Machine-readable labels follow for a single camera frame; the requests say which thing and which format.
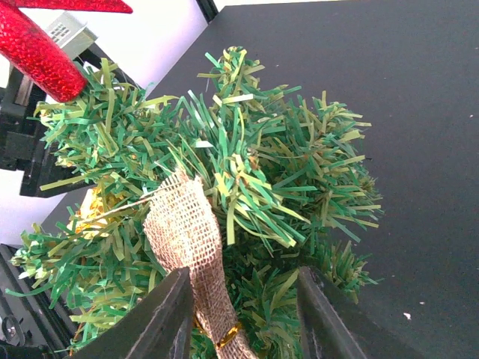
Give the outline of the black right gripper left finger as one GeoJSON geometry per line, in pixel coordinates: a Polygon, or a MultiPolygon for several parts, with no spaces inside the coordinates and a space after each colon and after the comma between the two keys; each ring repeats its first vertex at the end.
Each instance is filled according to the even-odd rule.
{"type": "Polygon", "coordinates": [[[193,320],[189,268],[175,269],[76,359],[188,358],[193,320]]]}

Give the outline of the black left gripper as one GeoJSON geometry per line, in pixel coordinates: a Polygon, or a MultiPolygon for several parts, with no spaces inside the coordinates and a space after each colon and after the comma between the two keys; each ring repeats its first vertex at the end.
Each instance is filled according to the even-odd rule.
{"type": "Polygon", "coordinates": [[[83,181],[42,190],[59,180],[71,180],[72,171],[57,166],[56,146],[42,141],[46,127],[33,118],[46,93],[17,68],[10,69],[6,87],[1,89],[1,169],[23,172],[19,194],[48,198],[84,188],[83,181]]]}

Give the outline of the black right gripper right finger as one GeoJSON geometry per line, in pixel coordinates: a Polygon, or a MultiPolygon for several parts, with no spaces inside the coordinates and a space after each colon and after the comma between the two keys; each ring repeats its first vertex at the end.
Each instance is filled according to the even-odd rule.
{"type": "Polygon", "coordinates": [[[296,282],[304,358],[422,358],[376,324],[317,270],[302,266],[296,282]]]}

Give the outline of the red star ornament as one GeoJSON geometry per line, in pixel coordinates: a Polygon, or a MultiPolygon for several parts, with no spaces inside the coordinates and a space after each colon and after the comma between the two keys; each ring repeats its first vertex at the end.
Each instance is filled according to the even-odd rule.
{"type": "Polygon", "coordinates": [[[75,99],[87,80],[49,35],[19,9],[132,13],[123,1],[2,1],[1,54],[58,102],[75,99]]]}

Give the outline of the burlap fabric ornament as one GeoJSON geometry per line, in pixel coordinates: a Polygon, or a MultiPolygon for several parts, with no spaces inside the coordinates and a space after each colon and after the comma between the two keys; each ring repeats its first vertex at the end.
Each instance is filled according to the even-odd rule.
{"type": "Polygon", "coordinates": [[[201,178],[181,169],[167,177],[150,199],[143,227],[168,275],[189,268],[192,327],[210,338],[218,358],[255,358],[226,289],[222,238],[201,178]]]}

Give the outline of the gold gift box ornament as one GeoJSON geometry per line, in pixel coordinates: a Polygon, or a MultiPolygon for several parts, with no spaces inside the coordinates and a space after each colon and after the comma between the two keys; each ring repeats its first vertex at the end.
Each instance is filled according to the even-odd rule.
{"type": "Polygon", "coordinates": [[[85,238],[97,236],[109,221],[100,216],[104,213],[104,203],[98,187],[87,190],[84,200],[68,228],[75,233],[83,233],[85,238]]]}

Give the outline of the small green christmas tree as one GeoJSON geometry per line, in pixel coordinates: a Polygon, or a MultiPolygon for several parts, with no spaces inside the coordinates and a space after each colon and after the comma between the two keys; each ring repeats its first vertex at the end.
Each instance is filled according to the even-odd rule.
{"type": "Polygon", "coordinates": [[[380,195],[355,142],[367,122],[343,103],[299,89],[260,88],[262,66],[232,46],[211,59],[210,98],[148,99],[102,61],[82,68],[82,94],[38,104],[35,117],[74,180],[98,187],[109,224],[92,238],[58,223],[23,233],[11,262],[33,293],[65,295],[77,351],[131,311],[168,271],[144,232],[150,199],[177,169],[200,177],[222,238],[225,284],[255,358],[300,358],[296,280],[312,265],[349,297],[370,283],[350,245],[327,239],[348,223],[375,227],[380,195]]]}

